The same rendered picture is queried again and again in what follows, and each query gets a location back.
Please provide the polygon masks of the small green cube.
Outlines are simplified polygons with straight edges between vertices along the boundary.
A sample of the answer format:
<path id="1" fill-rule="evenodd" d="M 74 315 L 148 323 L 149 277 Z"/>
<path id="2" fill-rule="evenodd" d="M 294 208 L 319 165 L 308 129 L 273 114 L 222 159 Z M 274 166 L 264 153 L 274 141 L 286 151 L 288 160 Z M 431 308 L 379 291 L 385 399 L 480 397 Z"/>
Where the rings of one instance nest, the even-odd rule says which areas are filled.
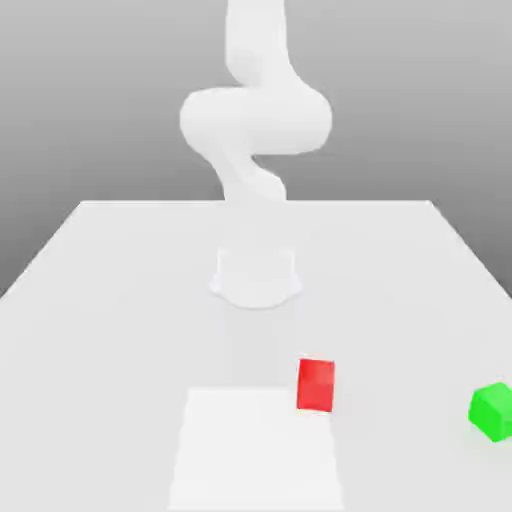
<path id="1" fill-rule="evenodd" d="M 474 391 L 468 420 L 492 442 L 512 437 L 512 388 L 503 382 Z"/>

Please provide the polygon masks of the small red cube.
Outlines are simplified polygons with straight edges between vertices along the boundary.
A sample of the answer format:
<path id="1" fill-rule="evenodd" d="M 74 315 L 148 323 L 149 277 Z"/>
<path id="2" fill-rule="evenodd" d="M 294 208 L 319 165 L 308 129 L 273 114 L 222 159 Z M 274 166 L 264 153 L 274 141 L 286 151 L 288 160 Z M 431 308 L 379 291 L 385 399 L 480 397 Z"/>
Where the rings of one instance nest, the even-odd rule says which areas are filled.
<path id="1" fill-rule="evenodd" d="M 331 413 L 334 385 L 334 361 L 301 358 L 298 366 L 296 407 Z"/>

